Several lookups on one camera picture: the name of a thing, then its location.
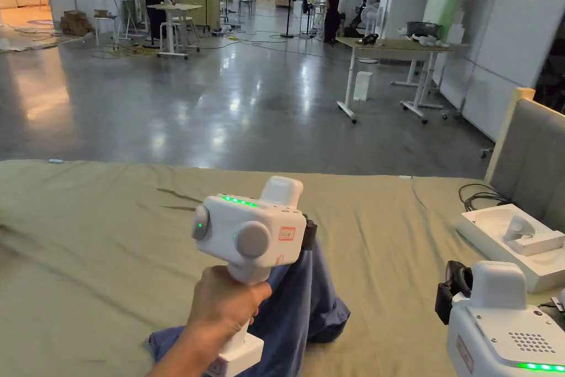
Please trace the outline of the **person's left hand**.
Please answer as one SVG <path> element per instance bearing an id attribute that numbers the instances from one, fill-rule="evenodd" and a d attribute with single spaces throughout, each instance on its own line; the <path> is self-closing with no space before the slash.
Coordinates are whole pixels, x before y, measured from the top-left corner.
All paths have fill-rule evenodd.
<path id="1" fill-rule="evenodd" d="M 236 281 L 227 266 L 206 268 L 195 286 L 185 330 L 207 350 L 218 353 L 253 320 L 271 294 L 266 282 L 248 285 Z"/>

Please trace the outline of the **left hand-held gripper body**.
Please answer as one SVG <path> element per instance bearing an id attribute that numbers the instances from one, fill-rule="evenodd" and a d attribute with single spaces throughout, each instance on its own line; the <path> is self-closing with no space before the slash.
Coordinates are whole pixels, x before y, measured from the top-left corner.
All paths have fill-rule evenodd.
<path id="1" fill-rule="evenodd" d="M 192 238 L 199 251 L 227 263 L 243 284 L 268 279 L 273 268 L 295 263 L 312 248 L 316 228 L 298 209 L 303 184 L 273 176 L 258 199 L 216 194 L 195 209 Z"/>

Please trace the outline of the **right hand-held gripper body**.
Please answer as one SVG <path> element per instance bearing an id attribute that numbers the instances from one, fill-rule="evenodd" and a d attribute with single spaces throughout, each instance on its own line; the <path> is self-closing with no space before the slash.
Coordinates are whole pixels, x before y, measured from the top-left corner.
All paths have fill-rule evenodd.
<path id="1" fill-rule="evenodd" d="M 458 376 L 564 375 L 564 330 L 527 303 L 525 276 L 515 264 L 448 261 L 435 311 L 447 326 Z"/>

